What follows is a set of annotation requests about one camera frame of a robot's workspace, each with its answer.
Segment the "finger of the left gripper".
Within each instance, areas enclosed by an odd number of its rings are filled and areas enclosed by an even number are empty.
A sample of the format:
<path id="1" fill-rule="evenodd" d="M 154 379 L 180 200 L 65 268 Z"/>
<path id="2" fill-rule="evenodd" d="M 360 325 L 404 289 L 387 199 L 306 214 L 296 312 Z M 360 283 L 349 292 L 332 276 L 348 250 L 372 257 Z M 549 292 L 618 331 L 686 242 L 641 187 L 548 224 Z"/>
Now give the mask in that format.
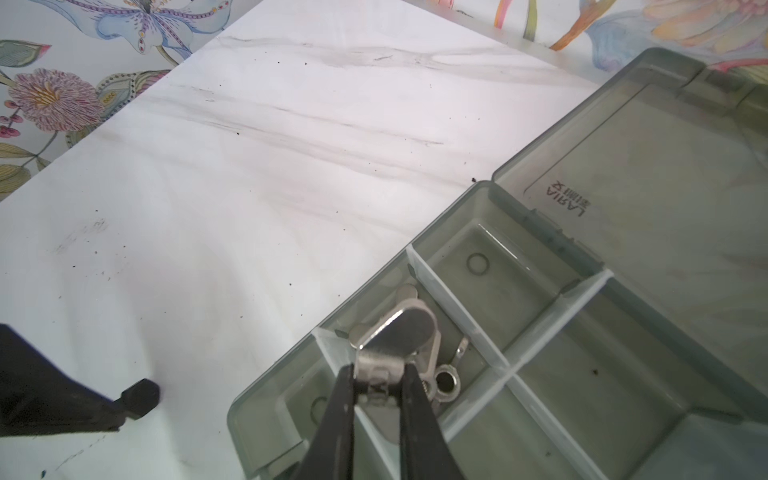
<path id="1" fill-rule="evenodd" d="M 1 326 L 1 435 L 117 432 L 158 406 L 160 386 L 142 379 L 112 400 L 60 371 L 9 325 Z"/>

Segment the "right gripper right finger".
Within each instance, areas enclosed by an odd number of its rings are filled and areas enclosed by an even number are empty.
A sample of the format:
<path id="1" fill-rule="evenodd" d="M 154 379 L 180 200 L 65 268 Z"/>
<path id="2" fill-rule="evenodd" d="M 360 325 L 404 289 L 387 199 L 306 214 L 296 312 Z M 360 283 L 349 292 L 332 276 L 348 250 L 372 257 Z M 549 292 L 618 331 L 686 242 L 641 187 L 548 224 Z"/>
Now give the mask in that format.
<path id="1" fill-rule="evenodd" d="M 426 396 L 417 369 L 406 364 L 399 387 L 402 479 L 464 479 Z"/>

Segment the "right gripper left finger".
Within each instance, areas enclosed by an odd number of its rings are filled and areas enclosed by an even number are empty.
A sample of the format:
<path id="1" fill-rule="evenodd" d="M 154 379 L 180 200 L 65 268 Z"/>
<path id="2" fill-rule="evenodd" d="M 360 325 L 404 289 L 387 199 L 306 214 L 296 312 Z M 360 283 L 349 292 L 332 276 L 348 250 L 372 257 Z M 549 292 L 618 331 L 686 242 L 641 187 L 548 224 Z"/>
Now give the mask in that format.
<path id="1" fill-rule="evenodd" d="M 338 372 L 318 430 L 293 479 L 353 478 L 355 404 L 354 367 L 349 364 Z"/>

